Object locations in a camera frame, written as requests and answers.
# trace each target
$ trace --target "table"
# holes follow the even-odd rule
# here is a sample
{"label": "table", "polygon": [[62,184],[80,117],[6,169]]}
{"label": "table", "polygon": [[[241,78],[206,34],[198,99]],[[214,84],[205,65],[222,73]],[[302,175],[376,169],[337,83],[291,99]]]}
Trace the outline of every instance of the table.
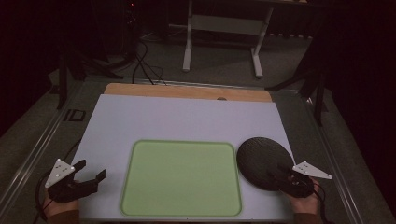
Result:
{"label": "table", "polygon": [[236,19],[236,18],[224,18],[207,15],[197,15],[192,12],[192,0],[189,0],[189,14],[187,20],[187,44],[184,53],[183,71],[190,71],[191,64],[191,35],[192,30],[206,30],[214,32],[225,32],[243,35],[257,35],[257,45],[251,49],[251,56],[254,66],[256,77],[262,77],[262,66],[260,63],[259,52],[262,47],[262,41],[264,40],[265,33],[267,31],[271,15],[274,11],[273,3],[289,3],[289,4],[306,4],[306,1],[294,2],[291,0],[281,1],[262,1],[271,3],[272,5],[266,9],[265,17],[262,21],[258,20],[247,20],[247,19]]}
{"label": "table", "polygon": [[[190,127],[196,132],[191,134]],[[280,192],[257,189],[242,176],[239,181],[243,209],[236,217],[124,217],[120,213],[121,190],[134,142],[145,138],[222,141],[237,149],[243,141],[257,135],[276,140],[292,156],[276,105],[266,91],[110,84],[99,98],[73,161],[88,160],[77,179],[87,179],[107,169],[99,192],[81,200],[81,218],[290,220],[289,202]]]}
{"label": "table", "polygon": [[[77,140],[79,140],[84,132],[87,130],[87,125],[89,118],[92,116],[92,111],[95,109],[95,105],[97,104],[98,98],[100,94],[103,94],[106,90],[107,82],[103,81],[86,81],[80,83],[81,85],[77,88],[72,88],[73,93],[70,96],[70,101],[66,104],[67,107],[65,110],[61,110],[60,113],[55,114],[55,119],[49,124],[48,129],[43,132],[42,137],[37,140],[37,144],[35,148],[32,149],[32,155],[35,156],[37,161],[37,166],[35,169],[29,171],[28,165],[29,162],[26,162],[21,167],[21,174],[15,177],[15,180],[18,182],[13,183],[10,185],[10,191],[7,191],[4,195],[3,201],[1,202],[4,204],[4,211],[9,211],[9,214],[5,217],[6,223],[26,223],[32,221],[35,218],[35,212],[31,209],[30,204],[34,204],[34,197],[32,195],[35,194],[35,186],[37,180],[40,178],[42,174],[47,172],[49,169],[52,169],[53,163],[56,162],[57,159],[63,158],[66,153],[69,152],[70,147],[73,146]],[[177,86],[193,86],[193,87],[202,87],[197,88],[196,90],[206,91],[206,87],[208,85],[197,85],[193,83],[173,83],[173,85]],[[225,86],[210,86],[216,87],[216,89],[220,92],[223,92],[223,88],[233,88],[239,91],[244,90],[255,90],[254,88],[248,87],[225,87]],[[271,99],[276,103],[277,110],[280,114],[284,129],[286,131],[286,135],[288,137],[288,141],[290,144],[290,148],[293,152],[293,157],[296,163],[300,163],[302,161],[308,161],[311,164],[318,167],[320,170],[323,170],[329,174],[332,174],[333,180],[321,180],[320,185],[326,189],[326,195],[328,195],[326,200],[326,214],[328,215],[329,220],[334,221],[335,223],[363,223],[363,220],[367,220],[365,214],[366,211],[369,211],[371,207],[379,204],[381,206],[381,200],[376,201],[375,205],[372,206],[372,203],[366,203],[364,200],[361,200],[360,195],[367,195],[367,192],[372,193],[371,189],[375,184],[371,184],[370,178],[366,178],[367,176],[363,177],[366,181],[363,182],[364,185],[361,183],[356,183],[356,176],[357,175],[364,175],[365,173],[356,173],[356,172],[345,172],[345,170],[340,170],[339,166],[346,166],[347,164],[338,164],[337,160],[340,157],[350,156],[348,150],[344,150],[345,148],[336,149],[332,147],[332,144],[344,144],[343,142],[339,142],[337,138],[329,139],[326,137],[326,134],[318,127],[315,123],[315,120],[312,116],[311,111],[311,104],[306,102],[305,100],[301,99],[301,97],[296,94],[295,91],[278,91],[278,92],[270,92]],[[217,99],[219,96],[223,96],[224,94],[218,94],[214,97]],[[54,98],[53,106],[56,106],[56,98]],[[75,121],[63,121],[64,116],[66,116],[66,112],[68,109],[78,109],[87,112],[86,118],[81,122]],[[98,172],[102,169],[108,168],[108,166],[98,166],[98,161],[95,160],[94,157],[88,155],[85,157],[87,160],[87,166],[80,172],[84,174],[78,174],[76,179],[79,181],[85,181],[92,179]],[[67,159],[67,163],[73,163],[71,160]],[[32,172],[32,175],[24,182],[26,176],[29,172]],[[100,194],[108,193],[110,191],[114,191],[113,189],[106,189],[104,188],[108,183],[105,179],[103,183],[99,186],[99,192],[97,194],[93,194],[86,199],[81,200],[81,209],[82,209],[82,217],[87,218],[84,215],[84,211],[86,209],[86,202],[90,200],[95,200],[96,197],[100,196]],[[288,209],[288,205],[285,202],[283,204],[283,209]],[[95,213],[101,213],[103,208],[108,210],[108,204],[106,203],[99,203],[95,204],[92,211]],[[22,213],[26,213],[27,210],[32,210],[33,212],[29,214],[27,213],[26,216],[20,216]],[[260,208],[256,208],[253,206],[253,209],[250,211],[262,211]],[[106,221],[111,219],[112,221],[119,222],[120,220],[125,220],[123,218],[111,218],[110,216],[104,217],[95,217],[95,219],[99,219],[100,221]],[[145,220],[143,218],[135,219],[135,221]],[[174,220],[180,221],[185,219],[155,219],[155,218],[147,218],[147,221],[152,220]],[[190,221],[210,221],[210,219],[194,219]],[[274,217],[271,220],[271,217],[266,217],[261,219],[262,221],[270,221],[270,222],[277,222],[280,221],[279,217]],[[231,221],[261,221],[258,219],[253,220],[244,220],[244,219],[230,219]]]}

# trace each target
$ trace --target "metal frame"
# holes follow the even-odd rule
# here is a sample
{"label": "metal frame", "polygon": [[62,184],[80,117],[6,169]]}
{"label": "metal frame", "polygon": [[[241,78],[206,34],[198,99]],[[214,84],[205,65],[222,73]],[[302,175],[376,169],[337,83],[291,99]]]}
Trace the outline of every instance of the metal frame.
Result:
{"label": "metal frame", "polygon": [[190,71],[192,51],[191,33],[192,29],[196,29],[243,35],[257,35],[259,37],[259,40],[256,47],[251,49],[251,57],[256,77],[261,78],[262,65],[260,64],[259,52],[262,47],[262,41],[265,38],[265,33],[267,31],[273,11],[273,7],[268,8],[264,21],[194,15],[192,13],[192,0],[189,0],[189,16],[187,19],[187,44],[184,53],[183,71]]}
{"label": "metal frame", "polygon": [[[149,84],[148,80],[139,79],[139,83],[142,84]],[[167,82],[171,85],[178,85],[178,86],[195,86],[195,87],[216,87],[216,88],[235,88],[235,89],[247,89],[247,90],[262,90],[260,88],[250,88],[250,87],[239,87],[239,86],[223,86],[223,85],[210,85],[210,84],[199,84],[199,83],[184,83],[184,82]],[[57,128],[62,121],[66,113],[66,108],[68,105],[71,104],[73,99],[76,97],[78,90],[81,88],[82,83],[77,82],[73,85],[70,91],[70,97],[65,103],[65,106],[62,110],[56,111],[53,115],[53,118],[49,122],[46,130],[38,139],[37,143],[35,144],[32,152],[26,158],[25,162],[22,164],[20,169],[14,175],[11,183],[9,184],[7,190],[3,194],[0,200],[0,223],[4,221],[7,216],[8,211],[11,209],[12,205],[15,203],[16,199],[18,198],[19,194],[25,183],[27,182],[28,178],[30,177],[31,173],[35,169],[38,161],[41,159],[43,153],[47,149],[47,146],[52,139],[52,136],[56,133]],[[298,94],[297,91],[279,91],[275,94],[282,95],[282,94]],[[309,117],[309,122],[315,128],[318,137],[321,140],[323,148],[325,149],[325,156],[329,163],[330,173],[335,182],[335,186],[340,194],[341,200],[343,201],[344,207],[346,208],[347,215],[351,221],[351,223],[364,223],[361,217],[361,212],[359,211],[357,205],[355,204],[355,200],[351,194],[351,190],[348,186],[348,183],[344,179],[339,165],[333,155],[332,147],[329,144],[327,139],[326,133],[324,132],[323,128],[320,128],[312,113],[312,102],[310,99],[306,99],[304,97],[301,98],[302,104],[304,104],[306,108],[307,115]]]}

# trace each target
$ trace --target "white table leg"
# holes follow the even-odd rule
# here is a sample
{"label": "white table leg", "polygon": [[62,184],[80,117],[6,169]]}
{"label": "white table leg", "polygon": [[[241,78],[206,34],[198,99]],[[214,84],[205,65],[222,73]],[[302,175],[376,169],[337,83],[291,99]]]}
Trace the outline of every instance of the white table leg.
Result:
{"label": "white table leg", "polygon": [[190,63],[191,63],[191,18],[192,18],[192,0],[189,0],[189,17],[187,19],[187,44],[186,51],[184,52],[184,61],[183,61],[183,71],[190,71]]}
{"label": "white table leg", "polygon": [[256,77],[258,78],[262,77],[262,65],[260,64],[259,52],[260,52],[260,48],[262,47],[262,41],[264,40],[265,32],[267,31],[273,11],[274,11],[273,7],[268,8],[267,15],[265,16],[265,21],[262,22],[262,29],[260,30],[259,42],[257,43],[256,48],[251,49],[254,71],[256,73]]}

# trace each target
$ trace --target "gray floor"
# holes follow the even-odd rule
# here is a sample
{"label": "gray floor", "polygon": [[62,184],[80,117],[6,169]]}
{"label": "gray floor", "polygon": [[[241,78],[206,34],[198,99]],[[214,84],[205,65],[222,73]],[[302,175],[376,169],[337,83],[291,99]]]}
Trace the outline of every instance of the gray floor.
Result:
{"label": "gray floor", "polygon": [[[148,38],[155,39],[152,37],[145,37],[145,42],[148,44],[145,61],[152,66],[160,66],[163,69],[162,78],[168,84],[185,82],[252,89],[262,89],[291,77],[310,42],[301,38],[288,40],[273,36],[266,38],[260,54],[264,78],[257,79],[250,60],[248,44],[252,41],[249,39],[244,39],[245,44],[242,46],[231,43],[223,46],[221,43],[208,42],[204,37],[197,37],[192,48],[191,70],[189,73],[184,73],[181,70],[185,48],[182,36],[173,36],[168,42],[147,41]],[[144,48],[140,45],[139,53],[142,55],[143,52]],[[76,94],[70,97],[72,101],[65,107],[86,110],[88,118],[94,109],[98,94],[103,92],[106,84],[111,81],[131,82],[133,69],[134,64],[117,72],[125,77],[123,80],[110,80],[91,73],[84,83],[73,85],[74,89],[71,89],[76,90]],[[150,76],[154,80],[157,79],[152,74]],[[142,78],[145,76],[139,69],[136,73],[136,81]],[[297,83],[289,89],[298,89],[299,86],[300,83]],[[285,98],[276,94],[274,97],[278,102],[279,110],[283,111],[281,116],[284,119],[285,130],[291,132],[294,129],[294,136],[288,135],[291,148],[304,147],[306,152],[300,156],[297,154],[295,159],[318,161],[323,163],[324,167],[331,166],[329,168],[341,174],[337,181],[345,183],[344,188],[338,188],[334,182],[323,181],[323,186],[327,190],[329,219],[335,223],[396,223],[371,178],[353,137],[332,101],[331,93],[326,91],[325,95],[325,105],[328,111],[322,113],[323,128],[301,128],[300,132],[297,132],[298,128],[304,127],[304,122],[299,120],[299,116],[305,116],[306,113],[306,107],[302,106],[300,97],[295,95]],[[25,183],[19,184],[24,188],[15,192],[15,202],[7,210],[7,216],[3,219],[4,223],[33,221],[35,216],[34,186],[37,179],[53,165],[53,161],[59,155],[63,155],[83,135],[88,124],[88,119],[79,123],[62,122],[56,127],[57,134],[51,139],[48,141],[40,139],[42,133],[50,133],[46,130],[48,125],[64,115],[64,111],[55,109],[57,99],[57,95],[45,94],[0,139],[0,153],[2,154],[0,192],[2,193],[10,192],[7,187],[15,184],[12,182],[13,176],[24,172],[19,168],[29,153],[36,148],[37,143],[45,145],[43,148],[45,152],[35,169],[32,169],[32,173],[29,174],[30,178],[26,179]],[[322,134],[326,141],[324,143],[315,140],[308,141],[309,136],[313,134]],[[315,150],[323,144],[332,151]],[[343,201],[343,198],[338,196],[339,194],[350,196],[352,201]],[[350,207],[356,207],[356,210],[349,209]]]}

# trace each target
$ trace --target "dark background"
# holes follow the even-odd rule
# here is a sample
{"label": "dark background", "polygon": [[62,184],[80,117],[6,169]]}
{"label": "dark background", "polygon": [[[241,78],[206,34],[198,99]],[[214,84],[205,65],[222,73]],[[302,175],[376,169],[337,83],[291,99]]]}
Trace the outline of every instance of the dark background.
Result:
{"label": "dark background", "polygon": [[[231,8],[238,8],[235,2],[228,2]],[[72,34],[70,39],[74,39],[87,54],[97,58],[105,60],[108,53],[117,50],[122,52],[120,37],[123,26],[119,26],[119,22],[123,23],[123,19],[114,19],[107,24],[95,23],[95,12],[89,3],[90,1],[67,1],[67,4],[61,4],[49,0],[0,2],[0,135],[50,89],[48,73],[58,66],[59,34],[65,35],[65,30],[74,30],[69,33]],[[160,34],[166,33],[166,23],[185,24],[187,16],[187,1],[165,3],[165,0],[147,0],[141,8],[142,18]],[[314,21],[322,24],[320,29],[317,23],[311,24],[310,29],[305,29],[294,23],[297,20],[286,20],[285,15],[296,9],[284,7],[274,14],[269,32],[286,34],[286,37],[293,34],[315,36],[301,66],[307,68],[326,63],[329,67],[326,87],[332,91],[334,101],[354,135],[361,154],[390,210],[396,215],[396,181],[391,174],[396,170],[396,136],[393,131],[396,127],[393,105],[396,80],[396,1],[345,3],[350,5],[347,13],[330,14],[323,24],[323,17],[316,15]],[[198,10],[205,13],[212,13],[212,8],[216,9],[208,3],[199,4],[203,5]],[[241,9],[237,16],[244,17],[248,14],[260,17],[261,13],[255,4],[244,2],[250,9]],[[117,8],[120,6],[95,8],[99,11],[102,9],[102,13],[104,8],[113,8],[114,18],[114,15],[119,15]],[[301,15],[311,13],[305,9],[298,10]],[[65,18],[60,11],[75,13],[68,13],[69,17]],[[309,17],[301,20],[305,24],[310,22]],[[105,34],[100,33],[98,24],[101,24],[102,29],[108,28]]]}

